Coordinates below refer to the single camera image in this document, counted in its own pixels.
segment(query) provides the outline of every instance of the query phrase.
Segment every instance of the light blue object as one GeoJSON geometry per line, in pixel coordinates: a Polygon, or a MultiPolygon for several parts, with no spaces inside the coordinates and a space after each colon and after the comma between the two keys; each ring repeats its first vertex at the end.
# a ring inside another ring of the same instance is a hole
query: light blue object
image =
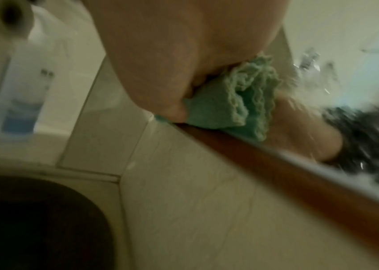
{"type": "Polygon", "coordinates": [[[202,85],[193,98],[184,100],[186,123],[249,141],[265,140],[275,106],[274,90],[281,83],[271,62],[269,56],[258,56],[202,85]]]}

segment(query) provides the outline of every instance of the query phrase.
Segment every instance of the green cloth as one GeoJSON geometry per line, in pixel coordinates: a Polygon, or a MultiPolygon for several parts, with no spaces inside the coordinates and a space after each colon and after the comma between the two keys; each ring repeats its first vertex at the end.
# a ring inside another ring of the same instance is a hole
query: green cloth
{"type": "Polygon", "coordinates": [[[258,56],[202,85],[191,99],[184,100],[186,123],[251,141],[265,140],[274,90],[281,83],[271,62],[271,57],[258,56]]]}

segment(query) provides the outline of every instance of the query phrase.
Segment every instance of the teal cloth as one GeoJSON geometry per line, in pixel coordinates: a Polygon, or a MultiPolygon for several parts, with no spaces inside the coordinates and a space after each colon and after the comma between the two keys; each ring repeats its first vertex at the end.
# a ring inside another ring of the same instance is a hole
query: teal cloth
{"type": "Polygon", "coordinates": [[[250,141],[265,140],[274,90],[281,83],[271,62],[271,57],[261,55],[202,85],[191,99],[184,100],[186,123],[250,141]]]}

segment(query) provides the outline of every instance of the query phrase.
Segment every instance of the washcloth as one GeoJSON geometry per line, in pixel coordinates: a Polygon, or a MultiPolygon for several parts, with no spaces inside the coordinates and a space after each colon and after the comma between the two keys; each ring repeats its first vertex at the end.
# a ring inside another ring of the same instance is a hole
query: washcloth
{"type": "Polygon", "coordinates": [[[249,141],[265,140],[274,90],[281,83],[271,62],[270,56],[260,55],[206,82],[191,99],[184,100],[186,123],[249,141]]]}

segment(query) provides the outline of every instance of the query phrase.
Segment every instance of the brown wooden trim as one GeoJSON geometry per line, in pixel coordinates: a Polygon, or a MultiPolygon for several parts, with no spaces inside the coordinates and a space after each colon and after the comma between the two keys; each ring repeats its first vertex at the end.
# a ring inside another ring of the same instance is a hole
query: brown wooden trim
{"type": "Polygon", "coordinates": [[[379,203],[226,134],[178,125],[255,178],[379,251],[379,203]]]}

